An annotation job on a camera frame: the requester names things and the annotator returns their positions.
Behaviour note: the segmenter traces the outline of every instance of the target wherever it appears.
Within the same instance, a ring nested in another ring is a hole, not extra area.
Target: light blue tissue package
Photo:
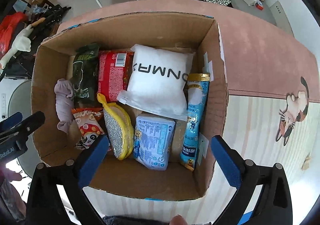
[[[175,121],[148,113],[136,120],[134,158],[151,170],[166,170]]]

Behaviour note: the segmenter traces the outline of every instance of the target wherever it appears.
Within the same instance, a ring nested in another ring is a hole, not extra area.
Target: silver glitter fabric
[[[119,158],[123,150],[122,131],[118,122],[105,110],[103,110],[104,120],[108,130],[109,140],[116,158]]]

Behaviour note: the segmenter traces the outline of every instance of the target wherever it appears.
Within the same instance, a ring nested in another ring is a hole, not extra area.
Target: blue tube package
[[[189,74],[188,76],[188,119],[180,162],[192,172],[196,165],[199,124],[207,99],[209,81],[209,74]]]
[[[167,169],[175,121],[153,114],[137,116],[134,158],[151,170]]]

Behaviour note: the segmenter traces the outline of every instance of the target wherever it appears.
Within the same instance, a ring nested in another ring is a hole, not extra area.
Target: cat illustration
[[[301,77],[300,80],[302,85],[305,86],[307,94],[304,91],[299,91],[298,97],[295,97],[294,94],[289,94],[287,96],[287,109],[285,111],[279,111],[280,125],[276,141],[278,142],[280,138],[283,137],[284,146],[287,144],[296,122],[302,122],[308,113],[309,89],[305,79]]]

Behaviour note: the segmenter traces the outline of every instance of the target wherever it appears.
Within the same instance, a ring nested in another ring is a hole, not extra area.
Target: small cardboard box
[[[39,46],[31,102],[32,112],[40,110],[46,117],[45,124],[34,133],[34,144],[46,164],[64,164],[70,158],[75,159],[81,152],[70,146],[66,134],[57,129],[59,119],[53,89],[57,80],[66,78],[70,71],[70,57],[75,55],[75,50],[93,42],[100,43],[104,49],[127,49],[138,43],[176,52],[196,51],[192,69],[194,73],[202,73],[204,54],[207,53],[208,61],[212,61],[214,80],[209,85],[200,132],[207,138],[222,135],[228,89],[215,19],[177,12],[122,14],[77,25],[47,39]],[[179,153],[185,125],[181,123],[181,126],[174,134],[172,152]],[[204,196],[214,170],[215,159],[211,151],[208,150],[194,172],[187,170],[174,157],[170,159],[172,162],[167,170],[161,172],[149,170],[135,159],[119,161],[114,156],[107,155],[90,185],[113,194],[141,199],[181,201]]]

